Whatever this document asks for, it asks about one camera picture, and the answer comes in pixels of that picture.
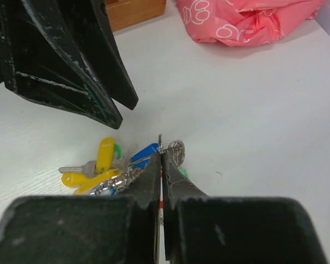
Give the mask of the keyring bunch with colourful tags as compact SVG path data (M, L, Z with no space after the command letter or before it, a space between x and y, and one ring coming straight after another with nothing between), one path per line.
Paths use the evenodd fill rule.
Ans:
M162 136L158 137L158 151L169 152L180 172L187 177L186 170L180 166L185 160L185 145L181 140L172 141L168 147L162 145ZM112 137L104 138L99 145L97 160L88 161L77 167L60 167L62 183L74 188L74 195L108 195L123 192L133 183L144 169L133 168L130 159L138 153L134 145L122 153Z

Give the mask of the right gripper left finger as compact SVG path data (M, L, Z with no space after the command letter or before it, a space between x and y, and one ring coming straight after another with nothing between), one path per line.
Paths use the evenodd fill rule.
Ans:
M158 261L160 242L161 155L153 154L139 177L122 192L129 201L125 261Z

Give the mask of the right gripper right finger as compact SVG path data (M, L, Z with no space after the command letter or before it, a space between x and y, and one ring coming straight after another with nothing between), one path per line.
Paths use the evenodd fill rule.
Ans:
M164 246L167 261L174 261L178 248L178 200L186 197L206 197L194 183L186 178L178 169L169 152L162 158L162 194L163 194L163 226Z

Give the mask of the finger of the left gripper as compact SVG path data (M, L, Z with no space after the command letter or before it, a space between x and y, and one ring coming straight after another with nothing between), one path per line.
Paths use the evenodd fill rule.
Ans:
M63 19L58 1L0 1L0 84L40 105L118 129L122 116Z
M78 49L112 99L133 110L138 96L121 59L105 1L58 1Z

